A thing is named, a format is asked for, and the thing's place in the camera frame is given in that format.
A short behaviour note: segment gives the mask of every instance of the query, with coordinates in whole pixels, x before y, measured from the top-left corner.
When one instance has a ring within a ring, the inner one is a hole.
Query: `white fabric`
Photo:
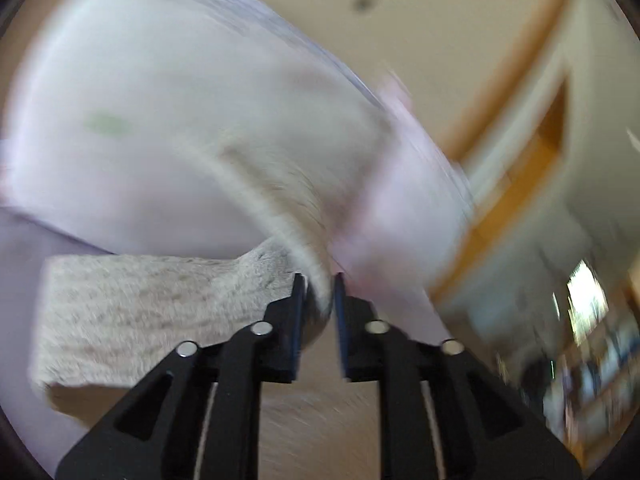
[[[378,97],[392,142],[332,244],[336,263],[365,295],[437,283],[458,254],[473,207],[464,173],[412,114],[402,83],[389,77]]]
[[[66,0],[8,107],[8,199],[115,253],[239,256],[268,233],[175,153],[193,134],[259,143],[254,159],[318,177],[330,228],[389,127],[281,21],[254,0]]]

